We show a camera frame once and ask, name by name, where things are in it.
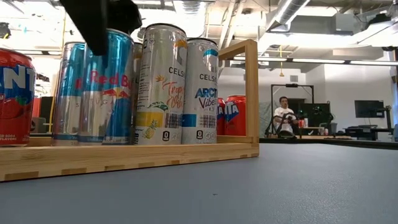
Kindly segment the grey tarp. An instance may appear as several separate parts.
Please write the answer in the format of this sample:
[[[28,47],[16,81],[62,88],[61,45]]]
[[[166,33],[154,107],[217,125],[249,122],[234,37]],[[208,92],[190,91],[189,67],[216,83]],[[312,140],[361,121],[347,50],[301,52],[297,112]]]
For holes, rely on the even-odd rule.
[[[259,103],[259,137],[263,138],[265,135],[266,128],[268,127],[273,111],[272,103],[270,101]]]

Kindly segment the white Celsius Tropical Vibe can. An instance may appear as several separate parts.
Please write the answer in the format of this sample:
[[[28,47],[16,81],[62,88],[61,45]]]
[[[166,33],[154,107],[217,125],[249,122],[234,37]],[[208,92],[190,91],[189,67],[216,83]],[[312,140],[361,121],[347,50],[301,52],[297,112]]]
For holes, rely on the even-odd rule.
[[[142,58],[142,44],[134,42],[134,56],[133,56],[133,82],[134,82],[134,94],[137,95],[139,88],[139,77],[141,69],[141,58]]]
[[[182,142],[187,36],[166,23],[146,27],[137,98],[134,144]]]

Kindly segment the wooden slatted shelf rack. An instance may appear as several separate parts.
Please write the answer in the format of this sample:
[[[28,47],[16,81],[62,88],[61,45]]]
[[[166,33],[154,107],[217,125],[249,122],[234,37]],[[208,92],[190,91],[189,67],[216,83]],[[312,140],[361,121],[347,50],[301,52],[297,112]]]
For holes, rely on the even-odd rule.
[[[221,49],[219,58],[239,54],[245,55],[246,64],[245,136],[219,136],[216,144],[169,146],[50,146],[49,138],[38,137],[28,147],[0,147],[0,182],[257,157],[257,42],[247,39]]]

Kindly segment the orange partition panel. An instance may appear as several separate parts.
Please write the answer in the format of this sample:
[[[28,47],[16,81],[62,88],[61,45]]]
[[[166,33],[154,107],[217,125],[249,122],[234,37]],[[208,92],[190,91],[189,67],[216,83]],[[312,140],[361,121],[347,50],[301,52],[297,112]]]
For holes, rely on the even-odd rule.
[[[32,108],[32,117],[38,118],[40,116],[40,108],[41,108],[41,97],[34,98],[33,100],[33,108]]]

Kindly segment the blue silver Red Bull can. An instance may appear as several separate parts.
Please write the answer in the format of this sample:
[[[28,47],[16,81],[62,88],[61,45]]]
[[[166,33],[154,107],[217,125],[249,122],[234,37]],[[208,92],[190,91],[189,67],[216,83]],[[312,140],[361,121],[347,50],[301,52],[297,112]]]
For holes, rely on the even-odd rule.
[[[123,145],[131,136],[134,42],[108,29],[107,53],[86,47],[78,131],[80,145]]]
[[[67,42],[63,47],[53,119],[54,146],[78,143],[84,53],[83,42]]]

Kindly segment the black computer monitor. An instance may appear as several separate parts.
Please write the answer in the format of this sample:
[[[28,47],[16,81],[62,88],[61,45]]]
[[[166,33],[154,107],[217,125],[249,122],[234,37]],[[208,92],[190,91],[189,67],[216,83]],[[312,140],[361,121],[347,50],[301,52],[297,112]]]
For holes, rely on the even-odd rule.
[[[384,102],[382,100],[355,100],[355,116],[357,118],[384,118]]]

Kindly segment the red Fanta can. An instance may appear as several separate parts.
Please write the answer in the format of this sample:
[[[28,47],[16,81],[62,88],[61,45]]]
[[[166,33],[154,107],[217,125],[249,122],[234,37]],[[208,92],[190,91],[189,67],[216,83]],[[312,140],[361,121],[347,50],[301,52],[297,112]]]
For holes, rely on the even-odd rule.
[[[227,97],[224,108],[224,134],[229,136],[246,135],[246,96]]]
[[[0,48],[0,147],[28,144],[36,76],[30,57]]]
[[[219,97],[217,106],[217,135],[224,135],[224,108],[224,99]]]

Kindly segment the silver ventilation duct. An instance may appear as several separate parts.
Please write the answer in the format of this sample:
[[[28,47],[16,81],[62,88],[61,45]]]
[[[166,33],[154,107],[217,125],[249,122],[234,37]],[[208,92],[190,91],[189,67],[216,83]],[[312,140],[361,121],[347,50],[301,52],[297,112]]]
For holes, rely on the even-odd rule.
[[[260,55],[274,45],[277,34],[287,34],[292,21],[311,0],[279,0],[277,8],[264,16],[259,26],[257,49]]]

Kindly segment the blue panel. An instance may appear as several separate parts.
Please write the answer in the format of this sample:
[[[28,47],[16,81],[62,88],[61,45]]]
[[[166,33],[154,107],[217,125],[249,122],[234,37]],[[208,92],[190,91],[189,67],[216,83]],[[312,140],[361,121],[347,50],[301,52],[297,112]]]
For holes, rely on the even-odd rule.
[[[392,100],[392,118],[394,123],[394,132],[392,140],[398,142],[398,83],[393,84],[393,100]]]

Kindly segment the black partition panel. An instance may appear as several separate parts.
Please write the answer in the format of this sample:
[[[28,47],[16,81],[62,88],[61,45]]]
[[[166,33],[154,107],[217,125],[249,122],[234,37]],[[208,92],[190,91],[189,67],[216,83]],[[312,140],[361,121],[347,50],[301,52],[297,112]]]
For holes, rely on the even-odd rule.
[[[40,118],[44,118],[44,127],[47,133],[50,133],[50,123],[52,119],[50,115],[52,114],[52,105],[53,105],[53,97],[52,96],[43,96],[40,99]]]

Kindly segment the black cabinet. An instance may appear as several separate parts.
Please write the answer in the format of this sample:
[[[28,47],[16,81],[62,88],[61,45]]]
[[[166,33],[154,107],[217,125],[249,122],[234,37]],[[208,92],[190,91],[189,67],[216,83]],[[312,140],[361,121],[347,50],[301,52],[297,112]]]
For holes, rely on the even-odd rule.
[[[307,120],[309,127],[330,124],[334,119],[329,103],[303,103],[298,107],[298,114]]]

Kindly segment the person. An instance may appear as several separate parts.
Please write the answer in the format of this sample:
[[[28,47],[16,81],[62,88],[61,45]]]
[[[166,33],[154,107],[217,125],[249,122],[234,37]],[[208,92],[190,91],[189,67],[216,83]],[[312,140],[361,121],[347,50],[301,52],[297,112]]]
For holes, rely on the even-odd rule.
[[[299,123],[294,111],[289,108],[288,98],[281,96],[279,98],[280,106],[274,110],[273,125],[276,134],[283,138],[295,139],[295,134],[292,126],[297,126]]]

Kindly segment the white Celsius Arctic Vibe can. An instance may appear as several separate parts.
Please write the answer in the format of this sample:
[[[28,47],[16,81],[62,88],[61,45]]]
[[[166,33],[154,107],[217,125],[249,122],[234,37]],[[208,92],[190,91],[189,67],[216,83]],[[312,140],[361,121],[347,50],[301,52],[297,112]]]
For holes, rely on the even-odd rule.
[[[215,144],[218,47],[205,38],[191,38],[187,44],[182,144]]]

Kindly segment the black office desk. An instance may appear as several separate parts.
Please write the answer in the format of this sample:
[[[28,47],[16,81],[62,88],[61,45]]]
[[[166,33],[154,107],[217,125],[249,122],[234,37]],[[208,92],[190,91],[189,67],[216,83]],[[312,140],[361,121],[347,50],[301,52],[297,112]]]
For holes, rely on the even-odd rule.
[[[360,140],[377,141],[379,133],[393,134],[392,129],[374,126],[350,126],[344,129],[345,134]]]

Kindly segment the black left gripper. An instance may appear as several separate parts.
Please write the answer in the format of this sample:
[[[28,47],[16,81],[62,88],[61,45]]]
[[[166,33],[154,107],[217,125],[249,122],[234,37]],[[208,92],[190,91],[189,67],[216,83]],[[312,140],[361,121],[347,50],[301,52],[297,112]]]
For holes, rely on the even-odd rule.
[[[139,8],[132,0],[59,1],[95,55],[108,51],[106,25],[128,35],[142,25]]]

